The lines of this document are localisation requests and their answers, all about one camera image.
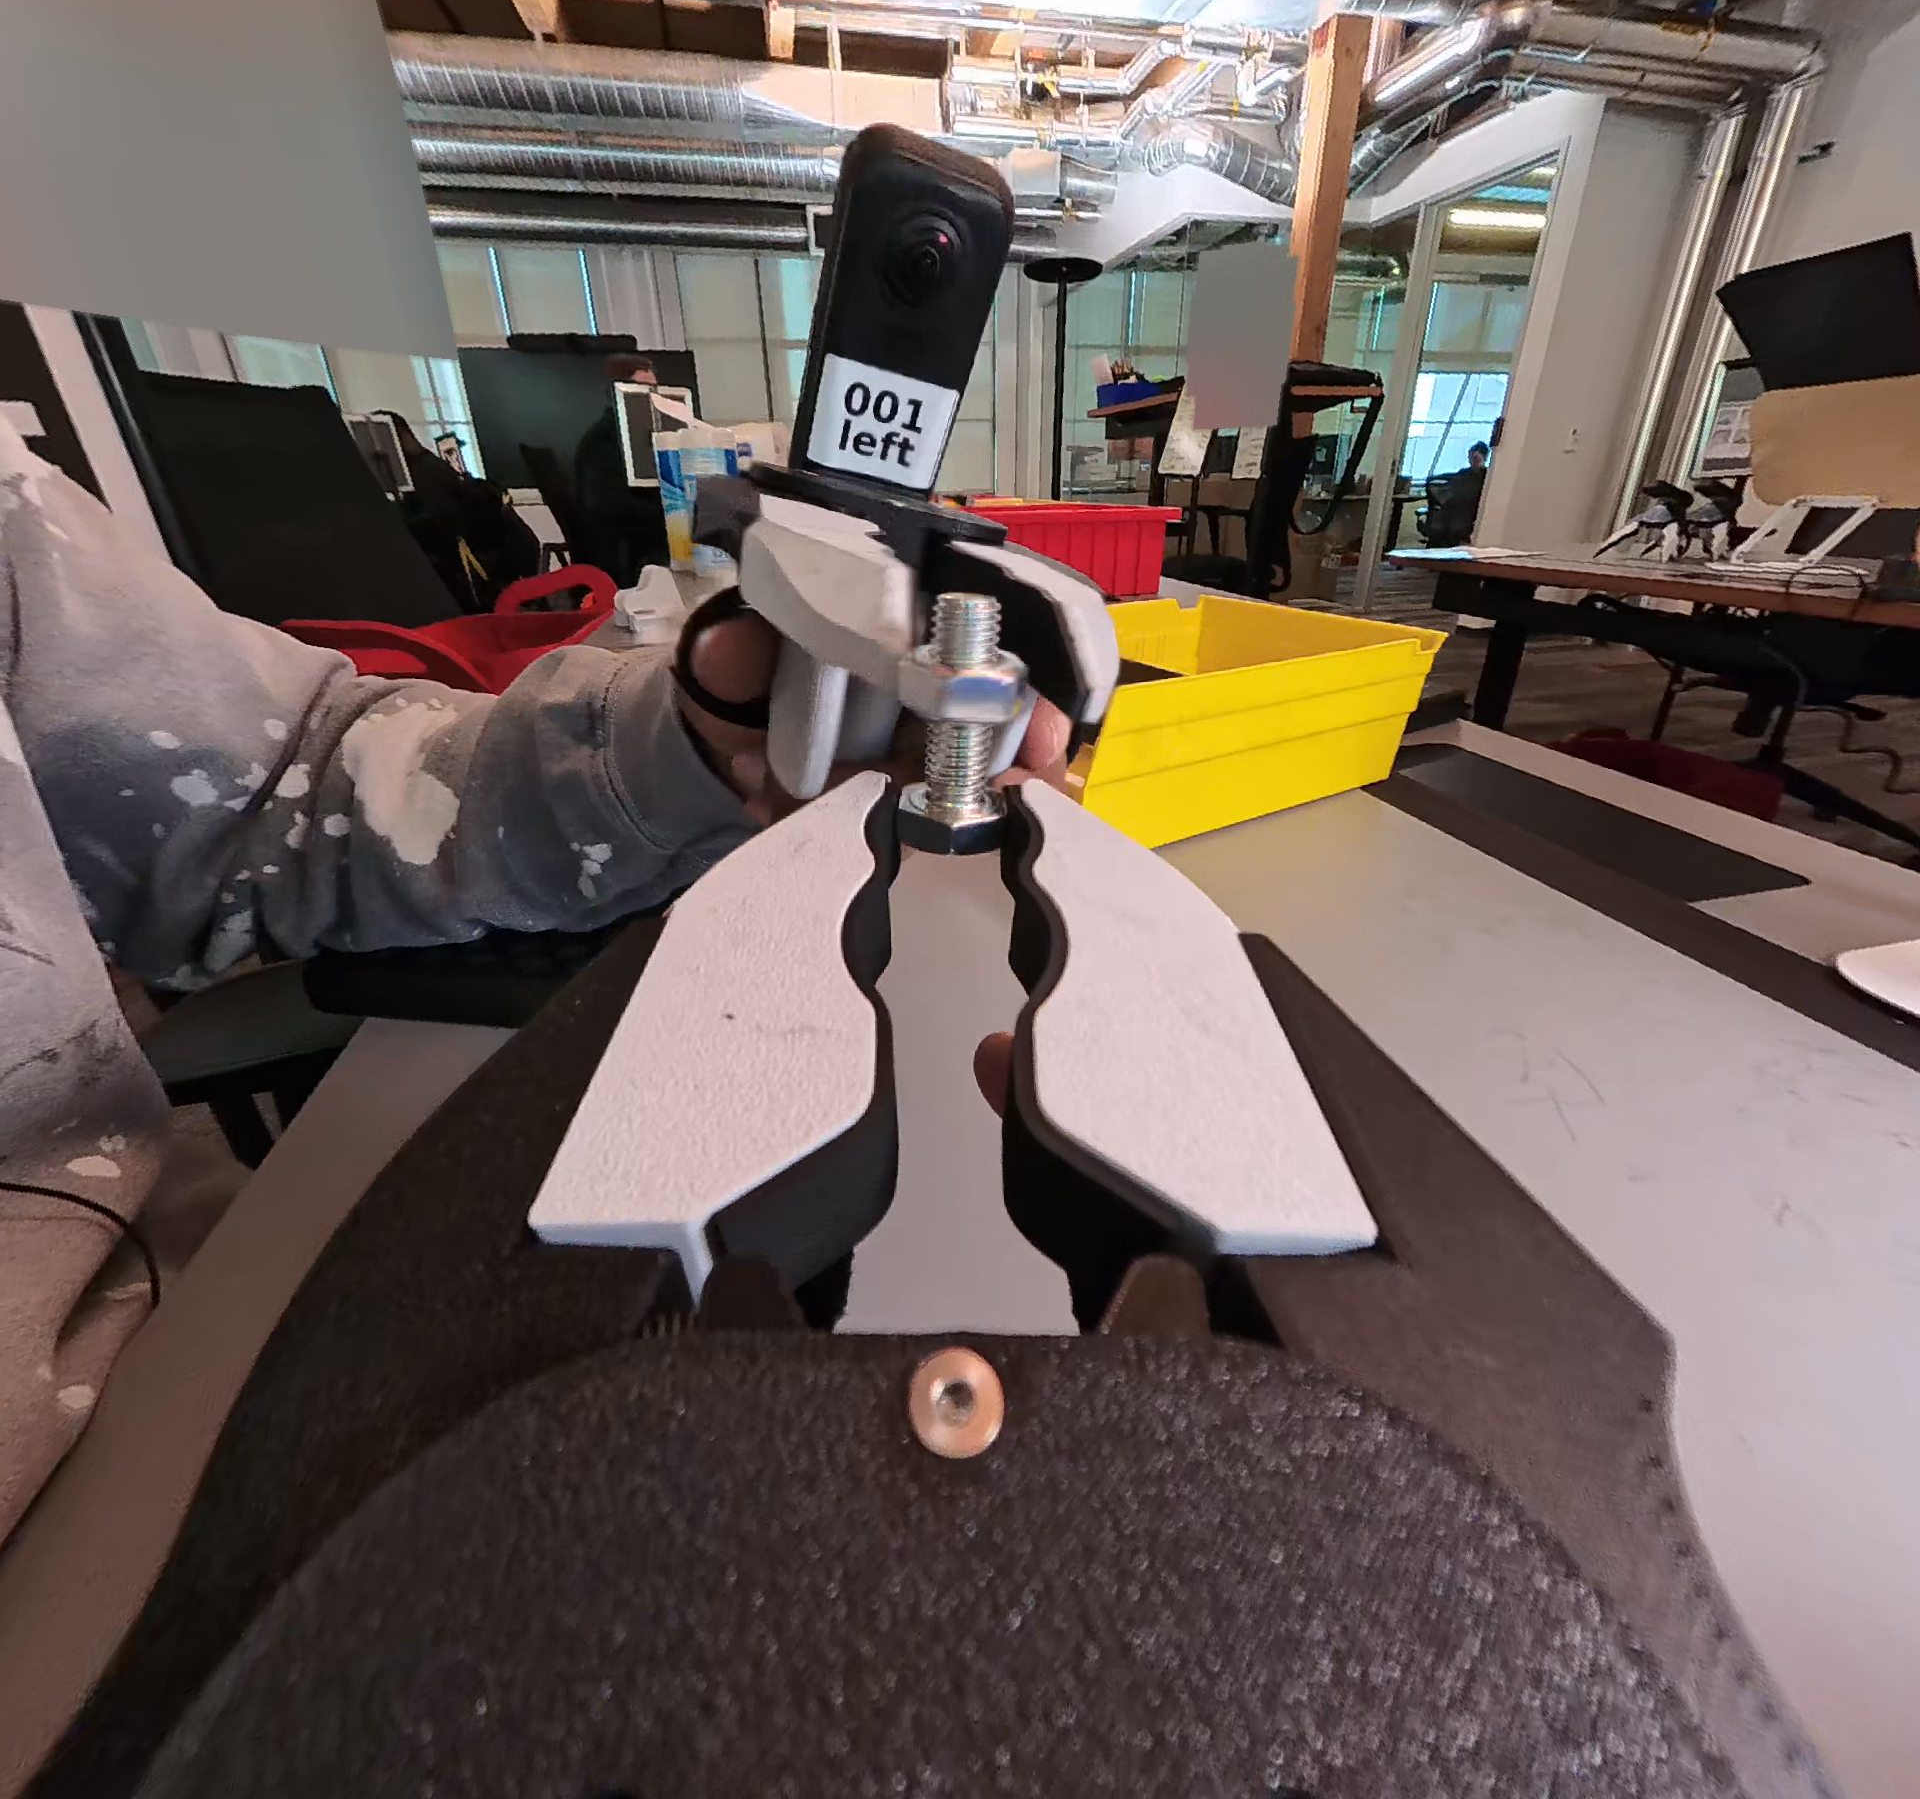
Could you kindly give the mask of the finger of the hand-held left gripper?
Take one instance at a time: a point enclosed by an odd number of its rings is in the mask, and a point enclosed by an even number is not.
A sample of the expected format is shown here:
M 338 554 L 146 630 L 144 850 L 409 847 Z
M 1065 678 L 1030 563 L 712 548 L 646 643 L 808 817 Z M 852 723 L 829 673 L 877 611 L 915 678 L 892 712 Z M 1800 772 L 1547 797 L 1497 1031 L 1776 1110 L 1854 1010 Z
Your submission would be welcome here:
M 953 591 L 998 605 L 995 645 L 1024 665 L 1024 693 L 1065 718 L 1065 753 L 1086 743 L 1106 721 L 1122 665 L 1103 589 L 1024 545 L 933 543 L 928 594 Z
M 918 645 L 918 577 L 877 523 L 763 493 L 742 535 L 742 594 L 784 641 L 857 678 L 895 678 Z

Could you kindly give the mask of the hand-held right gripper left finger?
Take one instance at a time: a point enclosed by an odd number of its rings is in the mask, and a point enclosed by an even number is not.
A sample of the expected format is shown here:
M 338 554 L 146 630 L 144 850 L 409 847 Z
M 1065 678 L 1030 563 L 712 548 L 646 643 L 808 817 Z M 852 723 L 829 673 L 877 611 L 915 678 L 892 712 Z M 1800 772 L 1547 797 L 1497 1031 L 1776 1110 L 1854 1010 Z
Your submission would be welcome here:
M 898 788 L 861 772 L 670 910 L 528 1209 L 536 1239 L 670 1253 L 700 1296 L 732 1258 L 799 1296 L 898 1189 L 892 960 Z

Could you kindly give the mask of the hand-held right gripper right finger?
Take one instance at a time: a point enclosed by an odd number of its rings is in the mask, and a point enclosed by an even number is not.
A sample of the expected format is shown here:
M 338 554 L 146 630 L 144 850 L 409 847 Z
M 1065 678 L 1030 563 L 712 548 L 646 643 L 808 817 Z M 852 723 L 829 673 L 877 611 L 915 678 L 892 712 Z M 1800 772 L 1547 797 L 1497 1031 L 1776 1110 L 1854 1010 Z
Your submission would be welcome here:
M 1119 1217 L 1187 1255 L 1342 1255 L 1379 1225 L 1235 922 L 1042 780 L 1009 804 L 1024 1003 L 1003 1114 L 1033 1244 Z

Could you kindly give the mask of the silver hex bolt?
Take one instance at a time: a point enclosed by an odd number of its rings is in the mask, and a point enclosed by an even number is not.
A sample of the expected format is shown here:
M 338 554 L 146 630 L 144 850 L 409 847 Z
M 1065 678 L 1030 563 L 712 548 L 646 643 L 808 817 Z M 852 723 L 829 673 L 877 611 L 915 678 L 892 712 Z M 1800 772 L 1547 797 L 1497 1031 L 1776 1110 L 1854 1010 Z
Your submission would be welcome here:
M 934 597 L 927 630 L 921 645 L 937 648 L 944 659 L 983 661 L 998 653 L 998 605 L 987 597 L 958 591 Z M 948 856 L 994 847 L 1005 820 L 1003 799 L 991 783 L 995 751 L 1014 724 L 1000 731 L 921 724 L 921 779 L 898 797 L 899 841 L 910 850 Z

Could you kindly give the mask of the yellow plastic bin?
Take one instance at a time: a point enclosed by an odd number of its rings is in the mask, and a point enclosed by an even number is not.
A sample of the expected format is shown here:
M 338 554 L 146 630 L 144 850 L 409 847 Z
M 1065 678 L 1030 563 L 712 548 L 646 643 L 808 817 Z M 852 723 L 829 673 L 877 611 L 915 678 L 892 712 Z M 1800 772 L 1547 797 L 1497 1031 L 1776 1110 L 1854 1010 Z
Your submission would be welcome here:
M 1109 610 L 1122 684 L 1071 794 L 1146 847 L 1385 779 L 1445 641 L 1435 628 L 1207 591 Z

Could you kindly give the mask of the person's left forearm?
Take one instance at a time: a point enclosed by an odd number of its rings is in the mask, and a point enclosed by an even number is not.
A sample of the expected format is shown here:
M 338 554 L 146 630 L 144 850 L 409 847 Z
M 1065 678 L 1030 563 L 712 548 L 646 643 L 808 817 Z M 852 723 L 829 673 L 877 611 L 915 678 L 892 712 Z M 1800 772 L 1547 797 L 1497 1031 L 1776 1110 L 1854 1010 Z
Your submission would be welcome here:
M 273 949 L 378 952 L 578 934 L 683 891 L 760 829 L 756 753 L 727 751 L 660 651 L 536 659 L 504 693 L 373 684 L 335 657 L 270 758 L 237 724 L 208 768 L 260 776 L 159 841 L 125 970 L 191 990 Z

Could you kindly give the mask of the red plastic bin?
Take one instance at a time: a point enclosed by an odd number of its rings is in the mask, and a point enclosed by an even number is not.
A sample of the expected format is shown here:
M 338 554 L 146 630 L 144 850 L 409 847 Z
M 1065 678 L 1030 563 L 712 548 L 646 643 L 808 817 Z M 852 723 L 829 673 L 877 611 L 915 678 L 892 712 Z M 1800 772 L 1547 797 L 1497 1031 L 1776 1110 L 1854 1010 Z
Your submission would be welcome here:
M 995 523 L 1009 545 L 1092 579 L 1111 600 L 1157 597 L 1165 538 L 1183 511 L 1133 502 L 987 498 L 967 514 Z

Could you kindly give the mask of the wipes canister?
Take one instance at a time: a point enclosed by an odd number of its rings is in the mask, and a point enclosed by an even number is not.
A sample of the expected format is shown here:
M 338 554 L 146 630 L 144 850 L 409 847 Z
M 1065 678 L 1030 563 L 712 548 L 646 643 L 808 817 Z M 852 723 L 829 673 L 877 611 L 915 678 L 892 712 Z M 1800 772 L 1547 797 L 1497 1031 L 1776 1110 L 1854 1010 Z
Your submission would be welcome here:
M 740 476 L 737 432 L 729 427 L 694 423 L 659 431 L 652 440 L 660 514 L 673 572 L 711 570 L 721 545 L 698 543 L 698 498 L 711 485 L 727 489 Z

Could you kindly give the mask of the red tote bag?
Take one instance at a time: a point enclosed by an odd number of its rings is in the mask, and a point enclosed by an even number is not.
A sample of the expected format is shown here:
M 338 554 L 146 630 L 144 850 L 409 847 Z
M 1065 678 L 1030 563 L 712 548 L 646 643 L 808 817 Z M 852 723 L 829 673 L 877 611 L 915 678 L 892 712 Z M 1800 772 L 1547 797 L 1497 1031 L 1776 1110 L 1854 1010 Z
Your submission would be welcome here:
M 373 619 L 286 619 L 281 630 L 345 654 L 364 678 L 499 693 L 548 651 L 588 638 L 610 618 L 612 600 L 615 585 L 596 566 L 558 566 L 507 585 L 494 611 L 419 628 Z

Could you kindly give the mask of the black standing desk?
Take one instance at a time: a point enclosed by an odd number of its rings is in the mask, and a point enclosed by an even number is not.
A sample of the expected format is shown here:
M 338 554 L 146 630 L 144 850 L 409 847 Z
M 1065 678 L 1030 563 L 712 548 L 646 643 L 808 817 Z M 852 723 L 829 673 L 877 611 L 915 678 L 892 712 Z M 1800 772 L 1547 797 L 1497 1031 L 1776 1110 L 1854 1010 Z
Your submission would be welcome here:
M 1293 589 L 1293 545 L 1323 535 L 1357 493 L 1357 467 L 1383 412 L 1383 380 L 1374 371 L 1331 364 L 1291 362 L 1276 420 L 1239 431 L 1235 474 L 1172 479 L 1159 471 L 1159 448 L 1169 427 L 1198 428 L 1183 376 L 1157 399 L 1098 402 L 1092 418 L 1109 438 L 1148 438 L 1155 444 L 1149 487 L 1187 482 L 1176 505 L 1181 520 L 1167 528 L 1167 579 L 1231 597 L 1272 600 Z M 1359 432 L 1334 474 L 1322 507 L 1305 511 L 1313 471 L 1316 420 L 1357 412 Z

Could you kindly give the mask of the red floor bin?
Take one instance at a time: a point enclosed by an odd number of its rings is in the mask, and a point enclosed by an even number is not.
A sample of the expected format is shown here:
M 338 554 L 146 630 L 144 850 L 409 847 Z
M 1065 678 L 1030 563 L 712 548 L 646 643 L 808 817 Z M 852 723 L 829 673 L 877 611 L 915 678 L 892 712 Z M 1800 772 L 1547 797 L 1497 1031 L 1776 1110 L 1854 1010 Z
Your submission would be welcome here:
M 1772 774 L 1725 758 L 1632 737 L 1620 728 L 1578 731 L 1550 741 L 1550 751 L 1672 794 L 1712 802 L 1772 824 L 1783 804 L 1783 783 Z

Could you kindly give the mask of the wooden table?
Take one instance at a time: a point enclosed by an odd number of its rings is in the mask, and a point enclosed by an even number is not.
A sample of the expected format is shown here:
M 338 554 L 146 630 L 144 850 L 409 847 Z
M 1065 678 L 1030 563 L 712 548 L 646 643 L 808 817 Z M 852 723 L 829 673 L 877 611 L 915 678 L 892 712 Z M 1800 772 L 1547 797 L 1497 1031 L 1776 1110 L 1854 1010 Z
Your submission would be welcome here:
M 1857 718 L 1875 698 L 1918 698 L 1914 563 L 1792 558 L 1784 563 L 1618 561 L 1501 552 L 1491 545 L 1401 548 L 1391 563 L 1433 575 L 1433 607 L 1489 627 L 1471 723 L 1502 731 L 1530 643 L 1547 638 L 1625 645 L 1681 680 L 1719 684 L 1745 707 L 1737 731 L 1756 741 L 1745 769 L 1824 822 L 1846 822 L 1916 853 L 1916 826 L 1794 766 L 1794 724 L 1816 710 Z

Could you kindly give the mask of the grey splattered sweatshirt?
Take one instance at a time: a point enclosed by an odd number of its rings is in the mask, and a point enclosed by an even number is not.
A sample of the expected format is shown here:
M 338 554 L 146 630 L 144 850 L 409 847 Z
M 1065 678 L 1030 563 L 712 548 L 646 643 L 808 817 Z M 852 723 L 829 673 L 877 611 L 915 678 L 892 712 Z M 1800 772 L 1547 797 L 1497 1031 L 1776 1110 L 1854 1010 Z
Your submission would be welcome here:
M 112 985 L 159 841 L 270 758 L 348 659 L 229 616 L 4 427 L 4 1531 L 74 1447 L 161 1292 L 139 1226 L 173 1147 Z

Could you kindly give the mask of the fiducial marker sign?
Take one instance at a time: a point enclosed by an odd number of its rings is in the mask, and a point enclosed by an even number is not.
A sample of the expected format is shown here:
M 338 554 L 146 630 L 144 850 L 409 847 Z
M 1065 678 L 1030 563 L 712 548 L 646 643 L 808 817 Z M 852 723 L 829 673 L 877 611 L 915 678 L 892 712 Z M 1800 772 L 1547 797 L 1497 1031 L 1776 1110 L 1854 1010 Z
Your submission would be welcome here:
M 2 401 L 37 423 L 27 448 L 96 493 L 112 516 L 156 528 L 118 380 L 75 315 L 2 300 Z

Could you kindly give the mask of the black light flag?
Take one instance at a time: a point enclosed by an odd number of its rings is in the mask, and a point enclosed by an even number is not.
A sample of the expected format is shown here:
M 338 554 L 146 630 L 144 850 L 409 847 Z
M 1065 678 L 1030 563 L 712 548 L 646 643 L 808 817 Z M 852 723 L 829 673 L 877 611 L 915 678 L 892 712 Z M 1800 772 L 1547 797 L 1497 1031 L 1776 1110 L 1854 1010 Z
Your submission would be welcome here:
M 1763 392 L 1918 374 L 1912 234 L 1743 271 L 1716 297 Z

